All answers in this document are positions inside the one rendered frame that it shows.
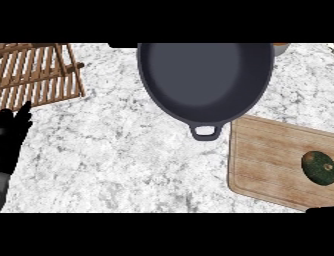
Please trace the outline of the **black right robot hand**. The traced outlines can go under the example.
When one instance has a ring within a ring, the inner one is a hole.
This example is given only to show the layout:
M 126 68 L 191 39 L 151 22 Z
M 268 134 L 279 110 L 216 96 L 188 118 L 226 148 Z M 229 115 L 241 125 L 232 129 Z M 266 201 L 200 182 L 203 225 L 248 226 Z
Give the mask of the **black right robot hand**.
M 306 210 L 306 213 L 322 213 L 322 214 L 334 214 L 334 206 L 327 207 L 313 207 Z

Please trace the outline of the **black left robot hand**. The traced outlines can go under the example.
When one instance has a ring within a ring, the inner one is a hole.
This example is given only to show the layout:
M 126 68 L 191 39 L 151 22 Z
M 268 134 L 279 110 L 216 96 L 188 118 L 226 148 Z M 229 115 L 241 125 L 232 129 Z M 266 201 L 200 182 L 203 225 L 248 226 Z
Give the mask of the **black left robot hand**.
M 11 109 L 0 110 L 0 173 L 15 171 L 22 142 L 27 137 L 31 119 L 31 102 L 27 101 L 18 113 Z

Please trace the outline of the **dark green squash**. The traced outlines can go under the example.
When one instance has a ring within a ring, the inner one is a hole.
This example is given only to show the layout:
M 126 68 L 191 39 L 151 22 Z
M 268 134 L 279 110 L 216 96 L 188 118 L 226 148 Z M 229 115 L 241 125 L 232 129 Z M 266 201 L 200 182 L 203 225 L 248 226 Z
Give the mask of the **dark green squash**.
M 301 157 L 301 169 L 309 180 L 321 186 L 334 183 L 334 160 L 321 151 L 309 151 Z

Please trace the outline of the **wooden cutting board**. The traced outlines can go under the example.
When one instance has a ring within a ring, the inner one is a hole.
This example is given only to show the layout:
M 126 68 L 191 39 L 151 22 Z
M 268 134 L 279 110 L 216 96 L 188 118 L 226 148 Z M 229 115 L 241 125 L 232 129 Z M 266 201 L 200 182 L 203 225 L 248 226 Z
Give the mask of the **wooden cutting board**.
M 301 169 L 310 151 L 334 161 L 334 133 L 242 116 L 231 123 L 229 189 L 299 210 L 334 206 L 334 183 L 318 185 Z

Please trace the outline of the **dark grey oval pot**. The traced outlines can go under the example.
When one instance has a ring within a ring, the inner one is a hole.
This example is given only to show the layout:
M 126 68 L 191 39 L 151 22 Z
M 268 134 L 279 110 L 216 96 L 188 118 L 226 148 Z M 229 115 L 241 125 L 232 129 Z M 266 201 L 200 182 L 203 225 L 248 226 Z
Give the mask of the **dark grey oval pot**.
M 191 129 L 213 133 L 239 118 L 266 91 L 275 61 L 269 43 L 141 43 L 138 70 L 145 90 L 163 111 Z

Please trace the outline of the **wooden slatted rack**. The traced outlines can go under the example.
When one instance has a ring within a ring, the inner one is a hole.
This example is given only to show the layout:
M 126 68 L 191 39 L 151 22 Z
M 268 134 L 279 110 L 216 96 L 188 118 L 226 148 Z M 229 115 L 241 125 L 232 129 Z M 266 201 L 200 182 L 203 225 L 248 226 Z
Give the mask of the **wooden slatted rack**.
M 84 96 L 70 43 L 0 43 L 0 110 Z

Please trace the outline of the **grey container with orange rim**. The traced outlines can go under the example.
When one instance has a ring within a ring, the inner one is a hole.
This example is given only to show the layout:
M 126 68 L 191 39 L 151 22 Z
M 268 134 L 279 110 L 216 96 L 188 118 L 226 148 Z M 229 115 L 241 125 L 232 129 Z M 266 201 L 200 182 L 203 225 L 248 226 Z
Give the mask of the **grey container with orange rim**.
M 288 49 L 290 44 L 288 43 L 275 43 L 273 49 L 275 49 L 275 56 L 279 56 Z

